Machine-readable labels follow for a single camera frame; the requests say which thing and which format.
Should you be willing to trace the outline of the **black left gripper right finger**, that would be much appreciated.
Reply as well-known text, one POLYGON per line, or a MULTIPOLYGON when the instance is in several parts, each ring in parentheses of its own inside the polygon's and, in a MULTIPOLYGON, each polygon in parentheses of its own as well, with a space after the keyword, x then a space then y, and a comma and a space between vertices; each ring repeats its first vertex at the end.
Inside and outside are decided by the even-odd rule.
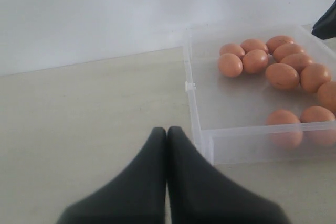
POLYGON ((270 204, 215 169, 181 127, 167 133, 173 223, 270 223, 270 204))

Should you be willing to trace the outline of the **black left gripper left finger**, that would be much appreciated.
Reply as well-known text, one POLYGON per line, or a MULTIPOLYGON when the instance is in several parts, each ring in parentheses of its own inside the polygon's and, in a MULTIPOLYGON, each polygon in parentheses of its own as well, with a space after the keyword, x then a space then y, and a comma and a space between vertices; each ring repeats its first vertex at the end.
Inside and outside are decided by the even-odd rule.
POLYGON ((112 181, 68 206, 58 223, 165 223, 166 130, 155 127, 112 181))

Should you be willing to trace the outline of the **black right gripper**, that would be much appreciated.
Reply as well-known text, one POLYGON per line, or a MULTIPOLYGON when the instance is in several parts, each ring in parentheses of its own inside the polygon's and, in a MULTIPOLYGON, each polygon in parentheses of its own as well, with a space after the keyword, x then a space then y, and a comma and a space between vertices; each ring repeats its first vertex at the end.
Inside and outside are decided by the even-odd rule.
POLYGON ((331 39, 336 36, 336 1, 313 25, 312 32, 319 39, 331 39))

